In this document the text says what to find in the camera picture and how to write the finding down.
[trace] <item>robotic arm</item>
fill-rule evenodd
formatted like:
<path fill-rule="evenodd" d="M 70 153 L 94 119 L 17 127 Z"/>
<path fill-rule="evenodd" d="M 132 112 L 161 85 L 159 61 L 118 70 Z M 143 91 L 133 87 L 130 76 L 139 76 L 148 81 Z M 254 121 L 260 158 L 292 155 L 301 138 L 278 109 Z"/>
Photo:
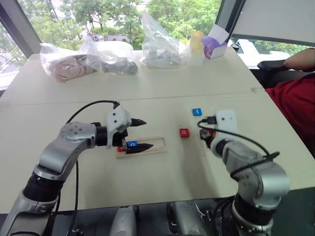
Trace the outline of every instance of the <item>robotic arm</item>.
<path fill-rule="evenodd" d="M 219 111 L 215 117 L 205 119 L 219 130 L 237 131 L 233 111 Z M 232 204 L 232 215 L 240 236 L 269 236 L 272 216 L 289 192 L 289 179 L 284 169 L 273 161 L 250 164 L 265 158 L 257 151 L 235 140 L 235 136 L 200 130 L 200 138 L 212 153 L 222 158 L 231 177 L 238 181 L 238 193 Z"/>
<path fill-rule="evenodd" d="M 145 151 L 153 145 L 128 147 L 125 140 L 129 126 L 143 124 L 146 122 L 131 119 L 129 112 L 119 105 L 108 116 L 107 127 L 77 121 L 62 127 L 58 137 L 43 151 L 27 186 L 7 216 L 0 236 L 43 235 L 58 194 L 80 153 L 95 146 L 122 147 L 126 153 Z"/>

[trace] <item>blue block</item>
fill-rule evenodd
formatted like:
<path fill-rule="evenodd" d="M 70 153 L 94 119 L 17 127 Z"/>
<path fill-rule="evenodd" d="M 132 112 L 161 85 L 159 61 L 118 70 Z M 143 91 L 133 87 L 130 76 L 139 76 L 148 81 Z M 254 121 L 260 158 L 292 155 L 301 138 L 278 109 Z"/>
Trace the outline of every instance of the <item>blue block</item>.
<path fill-rule="evenodd" d="M 192 110 L 192 114 L 193 114 L 195 117 L 202 116 L 201 108 L 195 108 L 195 109 L 193 109 L 193 110 Z"/>
<path fill-rule="evenodd" d="M 134 146 L 138 145 L 138 142 L 137 141 L 130 141 L 130 142 L 127 142 L 127 144 L 129 147 L 134 147 Z"/>

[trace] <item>purple object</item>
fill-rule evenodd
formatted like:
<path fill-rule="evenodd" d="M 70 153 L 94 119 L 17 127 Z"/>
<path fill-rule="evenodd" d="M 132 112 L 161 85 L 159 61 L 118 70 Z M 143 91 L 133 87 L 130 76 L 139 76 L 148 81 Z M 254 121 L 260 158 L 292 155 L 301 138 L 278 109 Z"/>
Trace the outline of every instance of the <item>purple object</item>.
<path fill-rule="evenodd" d="M 214 38 L 205 36 L 202 38 L 202 44 L 203 44 L 203 52 L 205 53 L 206 58 L 211 58 L 211 54 L 213 50 L 220 46 L 227 45 L 226 42 L 223 42 L 222 44 L 219 44 Z"/>

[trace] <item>black cable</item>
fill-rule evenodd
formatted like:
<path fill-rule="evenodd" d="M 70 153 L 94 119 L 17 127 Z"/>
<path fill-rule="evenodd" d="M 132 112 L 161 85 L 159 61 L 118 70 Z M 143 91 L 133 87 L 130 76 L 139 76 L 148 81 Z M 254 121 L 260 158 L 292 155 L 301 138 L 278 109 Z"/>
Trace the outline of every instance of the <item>black cable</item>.
<path fill-rule="evenodd" d="M 239 138 L 242 138 L 242 139 L 245 139 L 255 145 L 257 145 L 258 147 L 260 147 L 261 150 L 263 150 L 267 156 L 269 156 L 269 152 L 267 151 L 266 148 L 264 148 L 261 144 L 259 144 L 258 142 L 256 142 L 255 140 L 253 139 L 250 139 L 250 138 L 247 138 L 243 135 L 240 135 L 240 134 L 236 134 L 236 133 L 232 133 L 232 132 L 229 132 L 229 131 L 225 131 L 225 130 L 221 130 L 221 129 L 214 129 L 214 128 L 209 128 L 209 127 L 205 127 L 205 126 L 202 126 L 200 125 L 200 123 L 205 123 L 206 121 L 205 120 L 201 120 L 197 123 L 197 126 L 199 128 L 202 128 L 202 129 L 208 129 L 208 130 L 211 130 L 211 131 L 216 131 L 216 132 L 220 132 L 220 133 L 225 133 L 225 134 L 229 134 L 229 135 L 233 135 L 233 136 L 236 136 L 236 137 L 239 137 Z"/>
<path fill-rule="evenodd" d="M 272 161 L 272 160 L 275 159 L 277 156 L 279 156 L 279 154 L 280 154 L 280 152 L 276 151 L 276 152 L 271 153 L 270 155 L 266 156 L 266 158 L 263 159 L 263 160 L 256 161 L 256 162 L 254 162 L 254 163 L 251 163 L 251 164 L 245 165 L 245 166 L 243 166 L 243 167 L 241 167 L 241 168 L 238 168 L 238 169 L 236 169 L 236 170 L 234 170 L 234 171 L 231 172 L 230 177 L 231 177 L 232 179 L 235 179 L 235 175 L 238 174 L 239 172 L 241 172 L 241 171 L 243 171 L 243 170 L 245 170 L 245 169 L 251 168 L 251 167 L 253 167 L 253 166 L 257 166 L 257 165 L 260 165 L 260 164 L 263 164 L 263 163 Z"/>
<path fill-rule="evenodd" d="M 205 123 L 205 122 L 207 122 L 207 121 L 206 121 L 205 119 L 203 119 L 203 120 L 201 120 L 201 121 L 199 121 L 199 122 L 197 123 L 197 126 L 198 126 L 199 128 L 202 128 L 202 129 L 208 129 L 208 130 L 211 130 L 211 131 L 226 133 L 226 134 L 229 134 L 229 135 L 233 135 L 233 136 L 236 136 L 236 137 L 245 139 L 245 140 L 247 140 L 247 141 L 249 141 L 249 142 L 251 142 L 251 143 L 257 145 L 258 147 L 260 147 L 260 148 L 266 153 L 265 159 L 260 160 L 260 161 L 256 161 L 256 162 L 251 163 L 251 164 L 248 164 L 248 165 L 245 165 L 245 166 L 243 166 L 243 167 L 241 167 L 241 168 L 238 168 L 238 169 L 232 171 L 231 174 L 230 174 L 230 177 L 231 177 L 232 179 L 236 180 L 236 181 L 237 181 L 237 179 L 235 178 L 235 175 L 236 175 L 236 174 L 240 173 L 241 171 L 243 171 L 243 170 L 245 170 L 245 169 L 248 169 L 248 168 L 251 168 L 251 167 L 254 167 L 254 166 L 257 166 L 257 165 L 260 165 L 260 164 L 269 162 L 269 161 L 272 161 L 274 158 L 276 158 L 276 157 L 279 156 L 279 154 L 280 154 L 280 152 L 278 152 L 278 151 L 273 152 L 273 153 L 270 154 L 270 153 L 267 151 L 267 149 L 264 148 L 261 144 L 259 144 L 259 143 L 256 142 L 255 140 L 250 139 L 250 138 L 247 138 L 247 137 L 245 137 L 245 136 L 243 136 L 243 135 L 236 134 L 236 133 L 232 133 L 232 132 L 225 131 L 225 130 L 220 130 L 220 129 L 215 129 L 215 128 L 209 128 L 209 127 L 205 127 L 205 126 L 200 125 L 200 123 Z"/>
<path fill-rule="evenodd" d="M 111 100 L 99 100 L 99 101 L 95 101 L 95 102 L 91 102 L 87 105 L 85 105 L 84 107 L 82 107 L 81 109 L 79 109 L 76 113 L 74 113 L 70 119 L 67 121 L 66 124 L 70 123 L 81 111 L 83 111 L 84 109 L 86 109 L 87 107 L 94 105 L 96 103 L 113 103 L 114 104 L 114 108 L 116 108 L 117 106 L 119 106 L 119 102 L 117 101 L 111 101 Z"/>
<path fill-rule="evenodd" d="M 230 201 L 233 201 L 235 198 L 235 196 L 231 196 L 231 197 L 228 197 L 226 199 L 224 199 L 222 202 L 218 203 L 213 214 L 212 214 L 212 230 L 215 234 L 215 236 L 219 236 L 219 233 L 218 233 L 218 229 L 217 229 L 217 221 L 216 221 L 216 215 L 217 215 L 217 212 L 218 212 L 218 209 L 220 208 L 221 205 L 223 205 L 224 203 L 229 203 Z"/>
<path fill-rule="evenodd" d="M 97 103 L 113 103 L 114 104 L 114 108 L 116 108 L 117 106 L 119 106 L 119 102 L 117 101 L 112 101 L 112 100 L 99 100 L 99 101 L 95 101 L 95 102 L 91 102 L 87 105 L 85 105 L 84 107 L 80 108 L 76 113 L 74 113 L 70 119 L 66 122 L 66 124 L 70 123 L 81 111 L 83 111 L 84 109 L 86 109 L 87 107 L 97 104 Z M 77 212 L 78 212 L 78 200 L 79 200 L 79 162 L 78 160 L 75 163 L 76 166 L 76 184 L 75 184 L 75 206 L 74 206 L 74 210 L 73 210 L 73 215 L 72 215 L 72 220 L 67 232 L 67 236 L 71 235 L 74 223 L 75 223 L 75 219 L 77 216 Z"/>
<path fill-rule="evenodd" d="M 78 212 L 78 201 L 79 201 L 79 162 L 77 161 L 75 163 L 75 167 L 76 167 L 76 183 L 75 183 L 75 206 L 74 206 L 74 211 L 73 211 L 73 215 L 72 215 L 72 220 L 71 220 L 71 224 L 69 226 L 68 229 L 68 233 L 67 236 L 71 235 L 74 223 L 75 223 L 75 219 L 77 217 L 77 212 Z"/>
<path fill-rule="evenodd" d="M 60 206 L 60 198 L 61 198 L 61 192 L 59 192 L 58 194 L 58 201 L 57 201 L 57 205 L 56 205 L 56 209 L 55 209 L 55 215 L 58 214 L 58 211 L 59 211 L 59 206 Z"/>
<path fill-rule="evenodd" d="M 222 208 L 221 208 L 222 221 L 224 220 L 224 210 L 225 210 L 225 208 L 226 208 L 228 205 L 230 205 L 233 201 L 234 201 L 234 198 L 233 198 L 233 199 L 229 199 L 229 200 L 226 201 L 226 203 L 224 203 L 224 205 L 222 206 Z"/>

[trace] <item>person's arm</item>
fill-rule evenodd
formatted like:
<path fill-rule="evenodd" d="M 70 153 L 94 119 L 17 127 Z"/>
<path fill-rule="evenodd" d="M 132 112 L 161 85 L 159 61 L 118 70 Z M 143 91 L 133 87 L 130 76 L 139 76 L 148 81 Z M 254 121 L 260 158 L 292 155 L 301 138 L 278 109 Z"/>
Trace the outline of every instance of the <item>person's arm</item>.
<path fill-rule="evenodd" d="M 308 48 L 289 57 L 284 66 L 294 70 L 315 70 L 315 48 Z"/>

